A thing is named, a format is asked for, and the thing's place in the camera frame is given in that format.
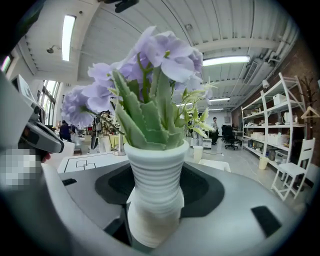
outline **ribbed vase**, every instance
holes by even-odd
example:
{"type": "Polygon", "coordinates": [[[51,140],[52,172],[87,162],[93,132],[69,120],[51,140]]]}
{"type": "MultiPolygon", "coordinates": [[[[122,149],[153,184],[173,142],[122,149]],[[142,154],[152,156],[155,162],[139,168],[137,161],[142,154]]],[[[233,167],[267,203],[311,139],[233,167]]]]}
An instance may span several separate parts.
{"type": "Polygon", "coordinates": [[[184,197],[180,174],[189,144],[168,150],[124,145],[135,190],[128,210],[129,229],[141,244],[156,248],[178,227],[184,197]]]}

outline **potted plant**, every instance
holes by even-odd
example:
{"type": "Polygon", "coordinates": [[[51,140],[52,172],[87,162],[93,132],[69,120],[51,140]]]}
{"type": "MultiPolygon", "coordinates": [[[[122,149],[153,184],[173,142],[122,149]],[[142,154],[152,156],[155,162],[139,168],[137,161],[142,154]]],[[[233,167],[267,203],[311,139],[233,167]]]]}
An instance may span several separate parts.
{"type": "Polygon", "coordinates": [[[202,85],[198,77],[202,53],[170,31],[152,35],[154,30],[147,28],[122,61],[89,68],[95,82],[76,86],[62,106],[66,120],[88,125],[93,116],[115,104],[135,180],[129,228],[138,242],[151,248],[179,225],[184,206],[180,173],[189,149],[184,127],[207,137],[203,130],[211,130],[205,123],[209,110],[198,117],[197,102],[212,93],[211,85],[202,85]],[[182,96],[179,106],[172,102],[174,93],[182,96]]]}

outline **window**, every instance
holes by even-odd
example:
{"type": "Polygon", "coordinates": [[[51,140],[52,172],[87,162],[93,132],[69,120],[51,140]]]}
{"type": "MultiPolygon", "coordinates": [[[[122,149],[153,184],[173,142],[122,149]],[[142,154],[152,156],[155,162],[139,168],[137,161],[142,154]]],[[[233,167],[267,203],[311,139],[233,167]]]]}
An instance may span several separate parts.
{"type": "Polygon", "coordinates": [[[4,62],[2,63],[2,66],[1,66],[1,71],[2,71],[3,73],[6,73],[6,72],[7,72],[7,70],[8,70],[8,68],[9,68],[9,66],[10,66],[10,64],[11,64],[11,62],[12,62],[13,59],[14,59],[14,58],[13,58],[11,55],[7,56],[7,57],[4,59],[4,62]]]}
{"type": "Polygon", "coordinates": [[[39,97],[39,104],[45,112],[44,124],[53,126],[56,97],[58,94],[60,82],[44,80],[42,92],[39,97]]]}

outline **brick wall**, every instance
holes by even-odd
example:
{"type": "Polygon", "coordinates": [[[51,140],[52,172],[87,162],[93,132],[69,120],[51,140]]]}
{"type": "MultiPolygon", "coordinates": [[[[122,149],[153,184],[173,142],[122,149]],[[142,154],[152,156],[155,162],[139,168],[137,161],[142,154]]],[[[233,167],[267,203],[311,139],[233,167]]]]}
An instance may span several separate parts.
{"type": "MultiPolygon", "coordinates": [[[[306,77],[308,80],[313,78],[313,81],[310,84],[311,93],[314,93],[313,100],[317,100],[313,104],[313,108],[318,113],[320,113],[320,89],[317,82],[320,79],[320,72],[313,60],[312,53],[308,49],[302,37],[299,37],[297,39],[291,51],[288,53],[288,55],[283,60],[281,65],[277,68],[277,70],[274,72],[274,75],[272,75],[268,79],[270,87],[274,86],[277,83],[277,81],[279,81],[279,75],[278,75],[279,72],[281,72],[284,77],[298,76],[300,80],[304,79],[304,77],[306,77]]],[[[307,89],[304,87],[301,81],[300,81],[300,84],[302,87],[302,92],[304,94],[307,94],[307,89]]],[[[260,94],[261,90],[262,90],[262,86],[253,96],[251,96],[246,102],[244,102],[242,106],[246,106],[252,101],[254,101],[255,99],[257,99],[261,95],[260,94]]],[[[300,99],[298,88],[294,88],[292,90],[292,93],[298,100],[300,99]]],[[[308,106],[309,105],[308,98],[305,97],[304,100],[305,100],[306,106],[308,106]]],[[[302,112],[299,111],[299,109],[297,108],[293,110],[293,113],[296,113],[298,117],[300,117],[302,114],[302,112]]],[[[241,106],[232,111],[231,116],[235,126],[239,125],[238,118],[239,118],[239,115],[241,116],[241,114],[242,114],[241,106]]],[[[276,118],[277,118],[276,116],[270,116],[269,121],[271,120],[274,121],[276,118]]],[[[313,153],[313,158],[311,162],[316,166],[320,167],[320,157],[319,157],[320,156],[320,118],[314,118],[313,120],[316,121],[316,125],[314,125],[312,128],[313,130],[312,136],[315,138],[316,142],[315,142],[314,153],[313,153]]],[[[308,125],[308,129],[307,129],[308,139],[310,139],[310,135],[311,135],[310,126],[308,125]]]]}

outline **office chair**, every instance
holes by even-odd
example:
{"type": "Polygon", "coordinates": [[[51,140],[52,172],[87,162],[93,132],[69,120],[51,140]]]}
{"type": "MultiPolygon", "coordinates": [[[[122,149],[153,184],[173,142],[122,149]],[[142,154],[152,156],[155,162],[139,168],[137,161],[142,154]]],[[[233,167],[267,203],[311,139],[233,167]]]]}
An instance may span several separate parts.
{"type": "Polygon", "coordinates": [[[223,124],[222,126],[221,126],[221,129],[222,129],[222,141],[223,142],[225,142],[226,141],[226,125],[225,124],[223,124]]]}
{"type": "Polygon", "coordinates": [[[233,150],[238,149],[238,146],[234,145],[235,141],[237,141],[234,137],[234,133],[232,132],[232,126],[228,125],[225,128],[225,142],[230,143],[229,145],[225,145],[224,147],[227,148],[233,148],[233,150]]]}

